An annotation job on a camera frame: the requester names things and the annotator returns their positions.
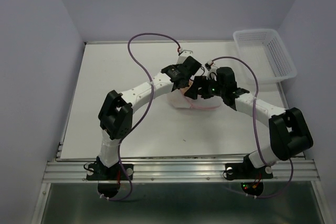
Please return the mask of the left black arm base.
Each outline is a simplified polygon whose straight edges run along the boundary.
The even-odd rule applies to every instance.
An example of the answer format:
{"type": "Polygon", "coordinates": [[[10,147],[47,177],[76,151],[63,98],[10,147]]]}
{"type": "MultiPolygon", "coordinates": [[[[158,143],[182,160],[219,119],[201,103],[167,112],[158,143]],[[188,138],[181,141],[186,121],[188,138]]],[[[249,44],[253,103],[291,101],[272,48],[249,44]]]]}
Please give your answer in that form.
{"type": "Polygon", "coordinates": [[[84,170],[87,172],[86,180],[98,182],[97,192],[99,197],[107,201],[122,201],[130,197],[133,191],[133,164],[120,165],[119,162],[111,167],[106,167],[97,157],[93,163],[85,163],[84,170]],[[129,192],[121,196],[121,182],[129,182],[129,192]]]}

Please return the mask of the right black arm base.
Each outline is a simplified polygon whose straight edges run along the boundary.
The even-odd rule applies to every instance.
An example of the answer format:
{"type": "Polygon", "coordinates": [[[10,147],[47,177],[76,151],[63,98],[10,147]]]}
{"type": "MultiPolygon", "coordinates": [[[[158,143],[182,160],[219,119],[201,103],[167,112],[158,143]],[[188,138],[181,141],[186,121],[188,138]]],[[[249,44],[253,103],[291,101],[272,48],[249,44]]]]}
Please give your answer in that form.
{"type": "Polygon", "coordinates": [[[246,155],[241,163],[226,163],[223,177],[228,181],[243,180],[240,183],[243,193],[257,198],[264,191],[262,180],[272,179],[274,176],[271,168],[264,164],[260,168],[255,168],[246,155]]]}

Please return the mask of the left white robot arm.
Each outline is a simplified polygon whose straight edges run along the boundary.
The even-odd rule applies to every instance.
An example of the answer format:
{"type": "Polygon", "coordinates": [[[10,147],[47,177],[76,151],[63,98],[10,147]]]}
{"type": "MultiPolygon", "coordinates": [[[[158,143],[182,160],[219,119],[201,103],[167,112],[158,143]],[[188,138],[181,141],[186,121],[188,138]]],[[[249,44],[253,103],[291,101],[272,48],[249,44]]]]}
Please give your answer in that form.
{"type": "Polygon", "coordinates": [[[176,89],[186,88],[191,76],[202,64],[191,56],[184,61],[163,68],[156,76],[133,89],[121,93],[110,91],[98,114],[102,130],[102,144],[98,159],[99,173],[106,179],[113,178],[119,162],[120,141],[132,130],[133,114],[144,105],[176,89]]]}

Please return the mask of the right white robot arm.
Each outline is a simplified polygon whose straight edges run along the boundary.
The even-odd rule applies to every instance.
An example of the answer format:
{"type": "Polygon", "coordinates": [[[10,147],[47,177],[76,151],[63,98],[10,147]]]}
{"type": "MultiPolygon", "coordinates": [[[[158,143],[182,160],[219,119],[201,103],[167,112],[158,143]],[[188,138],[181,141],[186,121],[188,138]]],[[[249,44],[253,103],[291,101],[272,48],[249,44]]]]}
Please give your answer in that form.
{"type": "Polygon", "coordinates": [[[253,123],[260,122],[269,130],[269,142],[248,154],[242,163],[244,175],[253,177],[260,168],[276,161],[287,161],[312,148],[313,139],[302,112],[297,108],[284,109],[258,99],[248,90],[238,87],[230,67],[220,67],[208,77],[196,76],[184,93],[190,99],[220,97],[231,109],[249,115],[253,123]]]}

